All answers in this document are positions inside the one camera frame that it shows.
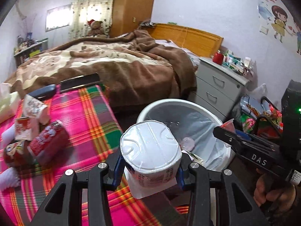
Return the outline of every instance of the white foil lid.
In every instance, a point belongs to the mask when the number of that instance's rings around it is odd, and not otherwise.
[[[141,173],[164,170],[182,156],[169,128],[158,121],[131,126],[121,137],[120,149],[126,162]]]

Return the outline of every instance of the wooden headboard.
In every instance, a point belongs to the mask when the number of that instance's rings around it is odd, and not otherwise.
[[[179,25],[157,24],[147,31],[155,39],[171,40],[200,57],[213,55],[223,41],[218,35]]]

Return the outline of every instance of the snack package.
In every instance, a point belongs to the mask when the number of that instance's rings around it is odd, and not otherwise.
[[[38,118],[39,122],[42,125],[47,124],[50,120],[50,117],[48,115],[48,106],[45,105],[42,101],[28,94],[25,95],[22,111],[24,116],[32,116]]]
[[[29,141],[19,141],[7,145],[3,150],[5,163],[10,167],[32,164],[33,159],[27,149],[28,144]]]

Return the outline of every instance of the bed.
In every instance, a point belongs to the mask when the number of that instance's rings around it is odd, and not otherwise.
[[[157,44],[171,40],[197,56],[210,56],[222,37],[177,25],[158,24],[120,38],[84,37],[34,56],[5,81],[25,94],[49,84],[98,72],[114,110],[133,109],[163,98],[179,98],[196,88],[195,67],[180,48]]]

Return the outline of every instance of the cartoon girl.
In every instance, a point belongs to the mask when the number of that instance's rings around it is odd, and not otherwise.
[[[272,6],[272,13],[275,16],[275,22],[271,24],[276,31],[274,37],[277,39],[277,35],[280,34],[280,42],[282,43],[282,38],[284,37],[284,30],[289,31],[286,29],[285,25],[287,22],[287,13],[279,6]]]

